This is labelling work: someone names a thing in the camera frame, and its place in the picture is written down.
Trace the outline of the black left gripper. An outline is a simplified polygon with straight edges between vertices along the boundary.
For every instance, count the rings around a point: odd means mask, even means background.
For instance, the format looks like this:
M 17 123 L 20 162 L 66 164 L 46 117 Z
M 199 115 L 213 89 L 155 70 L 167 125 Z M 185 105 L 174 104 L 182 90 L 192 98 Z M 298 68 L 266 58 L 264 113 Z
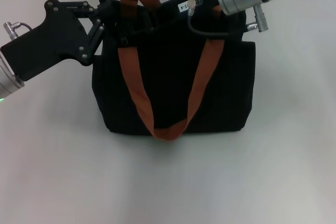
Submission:
M 86 1 L 48 0 L 44 8 L 46 17 L 39 26 L 1 47 L 12 71 L 23 81 L 66 59 L 83 66 L 91 65 L 105 32 L 100 18 L 114 13 L 116 1 L 106 0 L 93 8 Z M 92 20 L 88 35 L 79 18 L 96 18 Z

